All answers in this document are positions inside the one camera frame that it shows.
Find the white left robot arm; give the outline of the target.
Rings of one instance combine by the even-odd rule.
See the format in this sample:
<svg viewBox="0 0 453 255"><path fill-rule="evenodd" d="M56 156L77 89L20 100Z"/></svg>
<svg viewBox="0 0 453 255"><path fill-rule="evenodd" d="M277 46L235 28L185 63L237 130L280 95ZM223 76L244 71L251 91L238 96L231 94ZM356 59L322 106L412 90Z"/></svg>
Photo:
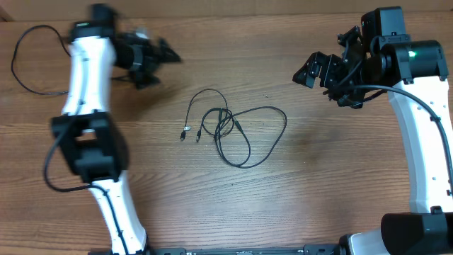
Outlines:
<svg viewBox="0 0 453 255"><path fill-rule="evenodd" d="M103 215L111 238L107 254L153 254L130 193L130 155L125 138L110 114L114 67L127 70L137 89L159 83L154 72L180 56L163 39L146 32L117 31L118 13L107 4L91 5L91 17L70 31L71 79L62 114L51 120L55 142L43 167L45 183L54 191L89 191ZM59 188L48 176L50 160L60 149L81 186Z"/></svg>

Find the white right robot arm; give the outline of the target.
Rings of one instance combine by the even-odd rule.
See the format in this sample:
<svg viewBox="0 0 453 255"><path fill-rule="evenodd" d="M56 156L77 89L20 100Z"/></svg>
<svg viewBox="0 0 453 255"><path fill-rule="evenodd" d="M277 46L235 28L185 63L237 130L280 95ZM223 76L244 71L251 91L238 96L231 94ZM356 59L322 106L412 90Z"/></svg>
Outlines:
<svg viewBox="0 0 453 255"><path fill-rule="evenodd" d="M441 44L414 41L399 6L362 16L338 36L342 55L313 53L294 74L319 84L340 107L360 109L386 94L408 162L410 210L388 213L377 229L307 244L304 254L450 254L452 252L452 123L449 71Z"/></svg>

